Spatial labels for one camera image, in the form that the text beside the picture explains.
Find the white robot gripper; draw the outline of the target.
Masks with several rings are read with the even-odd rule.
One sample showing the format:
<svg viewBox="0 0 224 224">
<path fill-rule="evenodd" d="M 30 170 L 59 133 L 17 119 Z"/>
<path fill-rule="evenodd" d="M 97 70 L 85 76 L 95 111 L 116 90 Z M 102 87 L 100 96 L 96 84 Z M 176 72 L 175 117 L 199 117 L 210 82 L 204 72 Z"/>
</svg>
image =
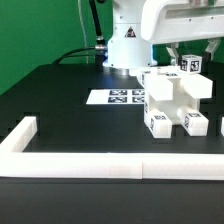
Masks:
<svg viewBox="0 0 224 224">
<path fill-rule="evenodd" d="M 172 66 L 179 65 L 179 44 L 173 42 L 209 39 L 202 56 L 208 63 L 224 37 L 224 0 L 146 0 L 141 37 L 151 44 L 169 43 Z"/>
</svg>

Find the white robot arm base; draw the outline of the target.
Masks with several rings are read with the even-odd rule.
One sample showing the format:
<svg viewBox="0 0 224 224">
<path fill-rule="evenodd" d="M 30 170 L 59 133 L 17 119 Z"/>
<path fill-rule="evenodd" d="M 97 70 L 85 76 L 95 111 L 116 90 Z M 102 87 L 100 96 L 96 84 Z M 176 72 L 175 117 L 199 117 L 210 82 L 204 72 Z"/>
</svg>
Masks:
<svg viewBox="0 0 224 224">
<path fill-rule="evenodd" d="M 152 46 L 141 37 L 141 15 L 145 0 L 112 0 L 113 34 L 104 65 L 113 69 L 155 66 Z"/>
</svg>

